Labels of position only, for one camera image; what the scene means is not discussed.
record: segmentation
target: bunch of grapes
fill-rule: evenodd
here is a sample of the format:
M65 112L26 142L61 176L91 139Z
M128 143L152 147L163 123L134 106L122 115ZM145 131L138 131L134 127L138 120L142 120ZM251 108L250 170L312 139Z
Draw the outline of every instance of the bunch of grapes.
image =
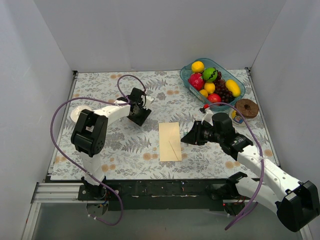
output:
M223 103L231 103L235 97L232 95L232 92L228 90L226 87L225 80L222 79L221 72L218 72L218 76L216 80L214 81L215 85L215 94L218 94L221 97L221 102Z

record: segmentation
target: bowl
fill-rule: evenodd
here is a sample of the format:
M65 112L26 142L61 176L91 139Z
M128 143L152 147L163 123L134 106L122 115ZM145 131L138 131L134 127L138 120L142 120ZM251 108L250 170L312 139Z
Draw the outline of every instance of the bowl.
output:
M195 61L193 61L192 63L190 63L189 65L187 66L184 66L181 71L180 71L180 78L183 80L183 84L184 86L189 89L201 102L203 102L204 104L211 104L211 102L206 99L200 92L198 92L189 82L189 78L191 76L191 74L193 74L192 70L191 70L191 65L196 62L196 61L200 61L200 62L203 62L204 64L204 67L207 69L207 68L216 68L218 71L221 72L221 75L222 75L222 79L224 79L225 81L229 80L229 79L232 79L234 80L240 90L241 90L241 95L236 97L232 102L230 102L229 104L234 106L236 104L236 102L240 99L243 98L243 96L245 95L246 93L246 88L244 86L244 84L242 82L240 82L235 76L233 76L230 72L228 72L227 70L225 70L222 66L220 66L219 64L217 64L216 62L214 62L213 60L209 59L209 58L199 58ZM221 111L225 111L229 108L229 106L227 105L214 105L214 106L211 106L210 109L212 111L215 111L215 112L221 112Z

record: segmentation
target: white wall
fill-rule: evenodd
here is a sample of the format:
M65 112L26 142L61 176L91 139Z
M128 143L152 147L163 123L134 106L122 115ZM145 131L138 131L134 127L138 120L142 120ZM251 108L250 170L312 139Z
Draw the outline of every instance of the white wall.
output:
M320 189L320 0L287 0L252 67L281 167ZM320 217L309 224L320 239Z
M0 23L0 239L17 240L50 163L50 121L72 72L32 0L0 1Z
M285 0L34 0L81 72L252 66Z

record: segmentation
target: beige paper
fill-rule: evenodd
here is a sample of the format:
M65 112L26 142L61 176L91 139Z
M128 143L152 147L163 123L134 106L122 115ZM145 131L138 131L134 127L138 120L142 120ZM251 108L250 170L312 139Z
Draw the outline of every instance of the beige paper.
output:
M179 122L159 123L160 162L182 161Z

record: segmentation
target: mango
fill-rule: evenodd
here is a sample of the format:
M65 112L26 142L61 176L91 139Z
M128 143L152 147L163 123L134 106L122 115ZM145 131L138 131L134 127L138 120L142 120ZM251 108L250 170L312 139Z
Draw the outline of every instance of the mango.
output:
M229 79L228 81L225 82L225 86L229 91L232 92L232 95L235 98L240 96L241 89L235 81L233 81L232 79Z

